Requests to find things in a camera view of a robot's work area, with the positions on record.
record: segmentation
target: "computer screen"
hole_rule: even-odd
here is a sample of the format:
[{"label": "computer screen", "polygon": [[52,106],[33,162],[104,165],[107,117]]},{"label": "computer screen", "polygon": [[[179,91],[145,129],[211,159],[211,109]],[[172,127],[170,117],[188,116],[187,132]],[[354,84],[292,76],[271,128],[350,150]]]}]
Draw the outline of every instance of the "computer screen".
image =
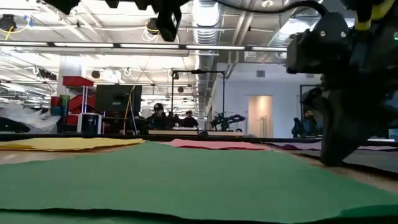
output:
[{"label": "computer screen", "polygon": [[[98,85],[95,93],[95,110],[123,112],[127,108],[132,85]],[[141,110],[142,86],[137,85],[132,93],[132,110],[137,116]]]}]

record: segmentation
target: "paper sheet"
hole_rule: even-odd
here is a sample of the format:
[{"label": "paper sheet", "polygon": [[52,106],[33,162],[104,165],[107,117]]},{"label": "paper sheet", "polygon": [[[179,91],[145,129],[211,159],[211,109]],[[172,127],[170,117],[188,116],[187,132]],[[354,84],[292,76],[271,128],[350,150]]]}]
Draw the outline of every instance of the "paper sheet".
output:
[{"label": "paper sheet", "polygon": [[249,149],[249,150],[269,150],[267,146],[257,146],[247,142],[218,142],[218,141],[191,141],[174,139],[171,142],[164,142],[169,146],[197,148],[197,149]]},{"label": "paper sheet", "polygon": [[107,154],[3,165],[0,183],[6,183],[0,184],[0,209],[108,209],[272,223],[398,214],[398,195],[274,151],[145,142]]},{"label": "paper sheet", "polygon": [[96,147],[128,146],[140,144],[142,139],[109,138],[32,138],[0,142],[0,150],[74,151]]}]

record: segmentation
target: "white door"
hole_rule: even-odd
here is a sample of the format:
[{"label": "white door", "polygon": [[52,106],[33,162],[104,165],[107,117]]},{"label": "white door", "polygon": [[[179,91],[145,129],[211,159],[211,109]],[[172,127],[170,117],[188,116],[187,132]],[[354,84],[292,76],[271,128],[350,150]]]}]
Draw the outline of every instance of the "white door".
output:
[{"label": "white door", "polygon": [[249,134],[258,138],[273,138],[272,96],[249,96]]}]

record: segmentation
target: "pink paper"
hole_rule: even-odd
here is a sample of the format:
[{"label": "pink paper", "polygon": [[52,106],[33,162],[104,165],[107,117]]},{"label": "pink paper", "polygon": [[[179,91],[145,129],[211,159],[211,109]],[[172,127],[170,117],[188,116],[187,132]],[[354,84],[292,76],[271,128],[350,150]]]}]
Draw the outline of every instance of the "pink paper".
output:
[{"label": "pink paper", "polygon": [[191,141],[174,139],[171,142],[164,142],[169,146],[196,148],[196,149],[245,149],[245,150],[271,150],[267,146],[257,146],[247,142],[217,142],[217,141]]}]

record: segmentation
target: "man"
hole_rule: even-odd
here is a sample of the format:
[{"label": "man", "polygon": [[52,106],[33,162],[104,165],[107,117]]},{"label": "man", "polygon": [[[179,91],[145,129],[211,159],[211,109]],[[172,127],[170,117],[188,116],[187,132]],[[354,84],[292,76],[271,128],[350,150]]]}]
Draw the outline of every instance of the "man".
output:
[{"label": "man", "polygon": [[192,111],[187,111],[185,114],[187,117],[182,122],[184,128],[193,128],[199,125],[198,121],[192,118]]},{"label": "man", "polygon": [[304,117],[301,120],[306,136],[316,136],[321,134],[317,121],[315,120],[312,111],[305,110]]},{"label": "man", "polygon": [[149,129],[167,129],[167,117],[161,103],[156,103],[153,109],[154,114],[148,117]]}]

